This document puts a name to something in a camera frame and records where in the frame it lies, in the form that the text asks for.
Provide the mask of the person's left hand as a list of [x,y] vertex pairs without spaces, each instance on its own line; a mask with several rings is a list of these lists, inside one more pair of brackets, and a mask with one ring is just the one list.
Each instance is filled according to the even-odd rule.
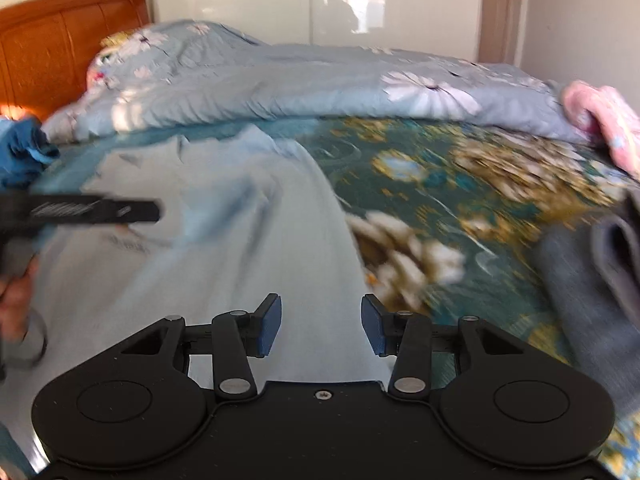
[[8,341],[22,340],[28,331],[29,305],[38,269],[38,258],[29,261],[19,278],[1,281],[1,337]]

